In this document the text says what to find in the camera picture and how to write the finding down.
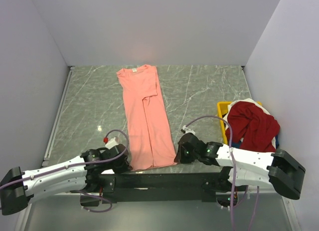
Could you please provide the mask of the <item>pink t shirt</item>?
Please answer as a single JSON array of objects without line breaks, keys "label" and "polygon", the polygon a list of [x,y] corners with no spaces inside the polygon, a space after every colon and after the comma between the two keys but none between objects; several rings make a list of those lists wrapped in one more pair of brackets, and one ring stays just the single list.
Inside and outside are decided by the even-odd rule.
[{"label": "pink t shirt", "polygon": [[176,153],[157,68],[148,64],[122,68],[117,78],[123,88],[133,169],[175,165]]}]

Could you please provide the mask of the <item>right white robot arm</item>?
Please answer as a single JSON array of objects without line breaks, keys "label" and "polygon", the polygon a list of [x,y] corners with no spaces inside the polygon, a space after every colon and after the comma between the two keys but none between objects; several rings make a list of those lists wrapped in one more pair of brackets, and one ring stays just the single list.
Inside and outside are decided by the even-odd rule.
[{"label": "right white robot arm", "polygon": [[279,195],[291,200],[300,199],[306,170],[285,150],[247,151],[219,142],[204,143],[194,134],[186,133],[178,142],[175,162],[189,164],[196,160],[230,169],[219,178],[223,190],[229,191],[234,186],[258,186],[274,188]]}]

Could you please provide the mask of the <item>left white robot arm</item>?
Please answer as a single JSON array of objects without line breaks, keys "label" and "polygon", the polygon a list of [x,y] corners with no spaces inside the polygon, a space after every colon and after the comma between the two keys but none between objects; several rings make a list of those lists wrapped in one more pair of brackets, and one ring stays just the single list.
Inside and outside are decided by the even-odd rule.
[{"label": "left white robot arm", "polygon": [[128,150],[123,144],[90,149],[75,158],[46,168],[22,171],[10,169],[0,182],[0,210],[8,216],[40,199],[65,192],[94,192],[103,187],[99,176],[130,171]]}]

